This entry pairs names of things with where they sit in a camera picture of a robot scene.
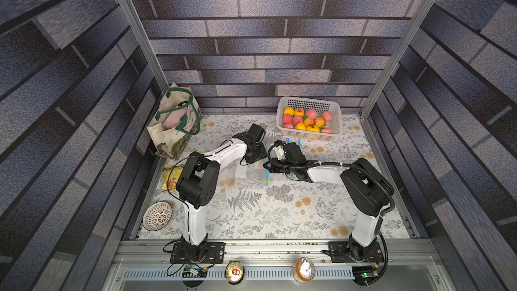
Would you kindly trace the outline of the white plastic mesh basket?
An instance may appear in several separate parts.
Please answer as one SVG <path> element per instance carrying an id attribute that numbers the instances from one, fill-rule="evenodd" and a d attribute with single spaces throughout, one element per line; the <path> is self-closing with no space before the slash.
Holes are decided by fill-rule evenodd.
<path id="1" fill-rule="evenodd" d="M 285 96 L 277 108 L 277 129 L 285 137 L 332 141 L 343 134 L 336 102 Z"/>

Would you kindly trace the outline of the clear zip-top bag blue zipper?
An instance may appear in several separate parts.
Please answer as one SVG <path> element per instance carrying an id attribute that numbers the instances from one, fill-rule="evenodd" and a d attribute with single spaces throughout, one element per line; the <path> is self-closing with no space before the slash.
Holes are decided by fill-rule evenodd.
<path id="1" fill-rule="evenodd" d="M 284 174 L 271 174 L 263 165 L 267 158 L 253 164 L 235 160 L 222 171 L 222 175 L 228 187 L 238 189 L 261 190 L 266 187 L 288 183 L 289 179 Z"/>

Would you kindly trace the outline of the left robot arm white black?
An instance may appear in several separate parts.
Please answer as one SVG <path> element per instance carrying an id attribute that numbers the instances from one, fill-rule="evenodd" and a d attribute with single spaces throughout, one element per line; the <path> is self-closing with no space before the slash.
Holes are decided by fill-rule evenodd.
<path id="1" fill-rule="evenodd" d="M 247 166 L 265 159 L 265 136 L 266 131 L 261 126 L 252 124 L 248 131 L 234 135 L 220 147 L 204 154 L 193 152 L 186 159 L 176 184 L 185 210 L 185 231 L 180 239 L 185 248 L 204 252 L 207 243 L 205 206 L 215 194 L 220 171 L 236 160 Z"/>

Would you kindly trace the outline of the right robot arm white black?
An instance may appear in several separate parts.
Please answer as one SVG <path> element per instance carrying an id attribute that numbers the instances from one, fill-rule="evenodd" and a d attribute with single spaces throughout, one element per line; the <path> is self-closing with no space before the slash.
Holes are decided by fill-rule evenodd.
<path id="1" fill-rule="evenodd" d="M 355 226 L 348 238 L 356 260 L 373 252 L 386 214 L 394 210 L 393 186 L 364 158 L 355 162 L 308 160 L 299 145 L 276 141 L 267 151 L 265 168 L 271 173 L 293 174 L 299 181 L 343 185 L 357 208 Z"/>

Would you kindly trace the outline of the yellow snack packet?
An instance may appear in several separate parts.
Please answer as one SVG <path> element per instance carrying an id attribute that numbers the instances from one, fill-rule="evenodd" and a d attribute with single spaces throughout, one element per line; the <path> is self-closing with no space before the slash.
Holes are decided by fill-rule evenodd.
<path id="1" fill-rule="evenodd" d="M 160 189 L 161 192 L 174 192 L 176 190 L 176 185 L 182 172 L 183 166 L 163 168 L 162 184 Z"/>

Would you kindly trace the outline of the orange clear bottle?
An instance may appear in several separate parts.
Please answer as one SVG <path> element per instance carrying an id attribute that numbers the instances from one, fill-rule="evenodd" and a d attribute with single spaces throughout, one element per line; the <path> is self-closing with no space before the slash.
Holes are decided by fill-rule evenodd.
<path id="1" fill-rule="evenodd" d="M 300 257 L 292 265 L 292 274 L 297 282 L 310 282 L 316 276 L 316 268 L 311 259 Z"/>

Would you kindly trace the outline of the white round strainer bowl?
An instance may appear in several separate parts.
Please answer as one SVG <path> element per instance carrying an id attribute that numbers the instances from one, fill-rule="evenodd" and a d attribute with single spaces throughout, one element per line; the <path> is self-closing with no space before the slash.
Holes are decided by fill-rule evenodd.
<path id="1" fill-rule="evenodd" d="M 142 224 L 146 230 L 163 229 L 172 218 L 172 206 L 168 202 L 153 203 L 145 211 Z"/>

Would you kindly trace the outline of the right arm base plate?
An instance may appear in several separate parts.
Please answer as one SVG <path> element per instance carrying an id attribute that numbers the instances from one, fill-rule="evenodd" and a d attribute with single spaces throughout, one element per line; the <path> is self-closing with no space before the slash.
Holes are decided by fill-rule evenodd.
<path id="1" fill-rule="evenodd" d="M 363 247 L 353 241 L 351 245 L 347 241 L 328 242 L 328 254 L 333 263 L 367 263 L 379 264 L 385 261 L 382 248 L 377 240 L 370 246 Z"/>

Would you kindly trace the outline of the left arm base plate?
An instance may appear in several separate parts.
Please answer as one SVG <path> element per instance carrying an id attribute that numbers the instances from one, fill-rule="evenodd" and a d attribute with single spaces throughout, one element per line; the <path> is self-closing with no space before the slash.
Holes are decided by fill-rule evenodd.
<path id="1" fill-rule="evenodd" d="M 176 242 L 171 250 L 171 264 L 222 264 L 226 244 L 224 242 L 205 242 L 192 246 L 187 242 Z"/>

